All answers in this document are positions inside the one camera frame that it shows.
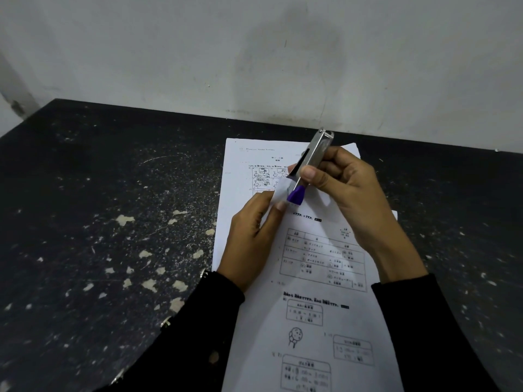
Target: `cartoon person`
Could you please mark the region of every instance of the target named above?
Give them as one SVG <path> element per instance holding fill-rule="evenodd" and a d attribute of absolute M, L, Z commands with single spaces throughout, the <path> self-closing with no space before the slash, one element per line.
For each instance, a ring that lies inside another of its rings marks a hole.
<path fill-rule="evenodd" d="M 293 327 L 291 331 L 289 331 L 289 345 L 292 343 L 292 348 L 296 347 L 296 344 L 298 341 L 301 341 L 301 338 L 303 337 L 303 332 L 299 327 Z"/>

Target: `paper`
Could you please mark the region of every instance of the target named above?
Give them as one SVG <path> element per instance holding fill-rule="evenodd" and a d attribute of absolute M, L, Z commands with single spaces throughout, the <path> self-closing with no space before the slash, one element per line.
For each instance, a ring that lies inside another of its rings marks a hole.
<path fill-rule="evenodd" d="M 287 174 L 307 145 L 227 139 L 213 269 L 232 216 L 259 187 L 274 189 L 281 170 Z M 267 264 L 239 309 L 222 390 L 403 390 L 370 288 L 378 281 L 334 201 L 307 188 L 303 204 L 288 207 Z"/>

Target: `table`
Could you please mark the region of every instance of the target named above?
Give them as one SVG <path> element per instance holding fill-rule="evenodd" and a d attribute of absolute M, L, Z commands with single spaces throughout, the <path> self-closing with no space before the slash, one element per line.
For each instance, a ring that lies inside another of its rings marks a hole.
<path fill-rule="evenodd" d="M 2 137 L 0 382 L 110 382 L 211 264 L 226 138 L 313 133 L 56 99 Z M 489 373 L 519 390 L 523 155 L 336 133 L 351 142 Z"/>

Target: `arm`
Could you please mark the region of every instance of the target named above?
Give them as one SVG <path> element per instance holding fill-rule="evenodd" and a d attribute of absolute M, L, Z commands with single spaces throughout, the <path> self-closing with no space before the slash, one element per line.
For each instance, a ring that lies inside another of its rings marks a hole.
<path fill-rule="evenodd" d="M 209 390 L 221 385 L 243 292 L 263 269 L 284 204 L 269 208 L 271 191 L 255 194 L 234 215 L 217 272 L 202 279 L 180 312 L 117 382 L 101 390 Z M 210 355 L 213 351 L 213 367 Z"/>
<path fill-rule="evenodd" d="M 461 332 L 433 275 L 394 218 L 374 169 L 341 147 L 301 177 L 338 204 L 381 283 L 374 291 L 391 335 L 403 387 L 497 390 Z"/>

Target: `fingernail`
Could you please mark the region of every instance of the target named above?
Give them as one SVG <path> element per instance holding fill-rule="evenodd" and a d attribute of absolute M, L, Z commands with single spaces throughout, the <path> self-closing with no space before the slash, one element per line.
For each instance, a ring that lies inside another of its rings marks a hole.
<path fill-rule="evenodd" d="M 284 212 L 287 208 L 287 202 L 286 201 L 280 201 L 276 205 L 274 205 L 276 209 L 278 209 L 280 212 Z"/>
<path fill-rule="evenodd" d="M 307 180 L 312 180 L 315 174 L 316 171 L 311 166 L 304 166 L 300 171 L 300 176 Z"/>

